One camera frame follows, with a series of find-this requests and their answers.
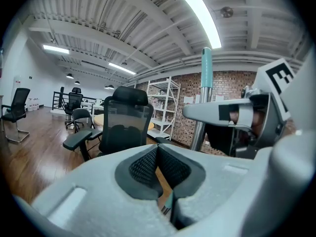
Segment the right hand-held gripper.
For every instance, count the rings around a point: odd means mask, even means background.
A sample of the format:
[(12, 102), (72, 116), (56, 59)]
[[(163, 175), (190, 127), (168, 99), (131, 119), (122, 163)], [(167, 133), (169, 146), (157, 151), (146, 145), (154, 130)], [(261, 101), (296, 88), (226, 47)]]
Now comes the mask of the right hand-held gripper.
[[(298, 73), (279, 59), (260, 67), (254, 84), (245, 87), (246, 100), (188, 104), (184, 117), (207, 123), (210, 146), (231, 157), (253, 159), (259, 149), (272, 147), (293, 120), (293, 142), (299, 151), (316, 151), (316, 57), (312, 50)], [(255, 111), (265, 113), (260, 135), (251, 129)]]

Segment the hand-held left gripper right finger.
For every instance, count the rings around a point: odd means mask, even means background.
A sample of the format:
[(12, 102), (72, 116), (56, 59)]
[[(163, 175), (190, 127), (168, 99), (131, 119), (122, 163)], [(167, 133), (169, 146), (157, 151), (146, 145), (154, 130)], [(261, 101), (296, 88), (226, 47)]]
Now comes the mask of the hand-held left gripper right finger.
[(244, 159), (160, 144), (159, 168), (172, 187), (173, 205), (158, 236), (268, 236), (271, 222), (261, 198), (270, 155), (270, 148)]

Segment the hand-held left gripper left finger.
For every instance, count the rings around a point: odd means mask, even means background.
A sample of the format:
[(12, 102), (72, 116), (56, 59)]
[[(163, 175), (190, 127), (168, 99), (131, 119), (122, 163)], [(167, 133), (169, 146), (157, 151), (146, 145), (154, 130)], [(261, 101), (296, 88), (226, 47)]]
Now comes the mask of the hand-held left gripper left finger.
[(170, 237), (158, 207), (157, 145), (83, 163), (32, 203), (32, 222), (50, 237)]

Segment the person's right hand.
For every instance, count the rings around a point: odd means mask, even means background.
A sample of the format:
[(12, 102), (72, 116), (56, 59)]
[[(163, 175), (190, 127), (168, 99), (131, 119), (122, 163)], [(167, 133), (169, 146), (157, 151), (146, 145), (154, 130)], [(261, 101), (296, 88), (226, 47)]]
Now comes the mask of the person's right hand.
[[(239, 112), (238, 111), (233, 111), (230, 112), (230, 120), (236, 124), (239, 118)], [(258, 137), (260, 135), (261, 129), (262, 129), (262, 125), (264, 122), (264, 118), (265, 118), (265, 113), (262, 111), (255, 111), (253, 113), (253, 120), (252, 120), (252, 125), (251, 125), (251, 129), (253, 134)]]

